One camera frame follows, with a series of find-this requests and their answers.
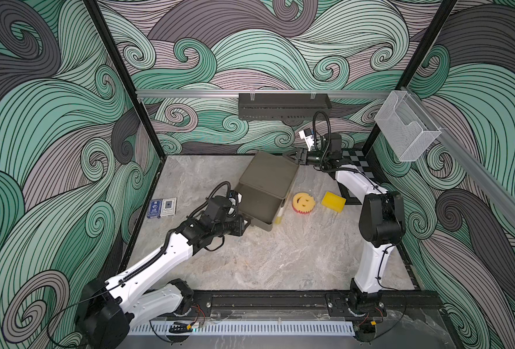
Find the black wall-mounted shelf tray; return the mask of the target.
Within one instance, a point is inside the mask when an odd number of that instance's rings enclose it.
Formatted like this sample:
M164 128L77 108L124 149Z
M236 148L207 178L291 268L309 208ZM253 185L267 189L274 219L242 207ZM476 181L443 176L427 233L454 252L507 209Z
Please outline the black wall-mounted shelf tray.
M244 121L300 122L311 120L317 112L330 115L331 111L327 94L317 94L313 99L304 94L238 96L238 117Z

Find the olive top drawer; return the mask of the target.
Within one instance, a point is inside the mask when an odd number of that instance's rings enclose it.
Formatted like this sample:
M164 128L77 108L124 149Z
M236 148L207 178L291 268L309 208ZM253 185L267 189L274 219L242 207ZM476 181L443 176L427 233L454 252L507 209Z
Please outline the olive top drawer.
M236 191L242 195L239 212L251 222L251 225L264 231L272 231L277 214L283 207L285 199L278 199L243 184L238 184Z

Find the aluminium wall rail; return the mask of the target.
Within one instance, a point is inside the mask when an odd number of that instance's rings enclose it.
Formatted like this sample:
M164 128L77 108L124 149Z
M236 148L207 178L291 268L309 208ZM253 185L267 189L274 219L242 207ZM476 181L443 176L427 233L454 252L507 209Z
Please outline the aluminium wall rail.
M313 99L317 94L327 94L334 99L382 99L391 94L391 90L359 91L359 90L137 90L138 98L234 98L240 94L249 94L254 98L258 94L294 95L304 94Z

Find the blue playing card box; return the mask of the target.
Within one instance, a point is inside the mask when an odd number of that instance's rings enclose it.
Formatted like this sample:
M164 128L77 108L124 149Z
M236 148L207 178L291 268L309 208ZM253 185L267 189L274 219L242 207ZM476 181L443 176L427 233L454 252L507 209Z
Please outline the blue playing card box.
M161 212L162 212L162 204L163 204L162 199L151 200L149 207L148 207L147 218L148 219L160 218Z

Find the yellow rectangular sponge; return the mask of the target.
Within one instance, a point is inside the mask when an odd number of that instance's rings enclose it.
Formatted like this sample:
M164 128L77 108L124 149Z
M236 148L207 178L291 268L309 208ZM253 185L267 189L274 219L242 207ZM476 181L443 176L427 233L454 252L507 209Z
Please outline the yellow rectangular sponge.
M331 209L337 213L341 213L346 205L346 199L327 191L321 201L321 204L328 209Z

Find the round smiley sponge pink-backed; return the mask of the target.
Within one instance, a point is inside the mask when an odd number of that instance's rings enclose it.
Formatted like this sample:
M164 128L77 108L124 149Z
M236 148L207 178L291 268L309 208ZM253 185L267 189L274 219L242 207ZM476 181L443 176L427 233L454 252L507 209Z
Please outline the round smiley sponge pink-backed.
M316 206L316 201L309 193L296 193L292 199L292 208L295 212L307 215L311 213Z

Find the olive three-drawer storage box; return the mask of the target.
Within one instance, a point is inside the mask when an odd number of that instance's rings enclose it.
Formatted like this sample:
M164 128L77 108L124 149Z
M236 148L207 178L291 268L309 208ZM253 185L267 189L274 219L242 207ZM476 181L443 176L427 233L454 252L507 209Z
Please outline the olive three-drawer storage box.
M297 177L299 166L283 156L258 152L240 177L238 184L260 190L278 199L285 199L277 217L282 215L286 200Z

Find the black white checkerboard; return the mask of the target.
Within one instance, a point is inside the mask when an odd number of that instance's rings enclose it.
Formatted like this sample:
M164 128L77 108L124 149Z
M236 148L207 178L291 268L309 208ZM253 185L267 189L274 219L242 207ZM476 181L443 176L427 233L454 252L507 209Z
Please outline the black white checkerboard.
M367 194L387 193L375 182L372 169L362 151L343 151L343 159L334 173L346 205L361 205Z

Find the clear plastic wall bin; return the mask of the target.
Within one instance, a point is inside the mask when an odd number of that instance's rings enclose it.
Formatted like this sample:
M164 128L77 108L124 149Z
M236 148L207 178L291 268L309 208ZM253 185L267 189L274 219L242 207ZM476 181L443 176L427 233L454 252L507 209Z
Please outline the clear plastic wall bin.
M429 110L413 93L394 90L375 116L375 123L401 162L413 162L441 134Z

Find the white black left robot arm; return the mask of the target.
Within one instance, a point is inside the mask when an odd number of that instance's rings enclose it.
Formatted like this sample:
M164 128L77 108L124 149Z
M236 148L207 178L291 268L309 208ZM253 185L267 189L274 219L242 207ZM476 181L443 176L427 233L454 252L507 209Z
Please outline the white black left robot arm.
M75 315L76 330L90 348L117 348L138 324L161 314L187 314L192 309L193 290L181 279L161 289L153 285L180 263L207 250L215 238L242 236L249 222L239 211L243 199L228 181L217 185L177 227L164 243L140 262L110 277L94 279L84 286Z

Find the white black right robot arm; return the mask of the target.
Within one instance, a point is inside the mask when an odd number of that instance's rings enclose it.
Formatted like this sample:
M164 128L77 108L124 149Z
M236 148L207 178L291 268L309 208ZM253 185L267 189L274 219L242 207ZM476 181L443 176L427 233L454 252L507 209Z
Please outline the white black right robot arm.
M298 132L305 148L287 151L282 156L294 164L313 166L328 174L361 204L359 232L363 252L357 274L350 284L349 300L354 304L381 298L382 277L393 249L406 232L404 199L375 183L356 165L343 158L341 135L332 131L329 116L317 111L312 127Z

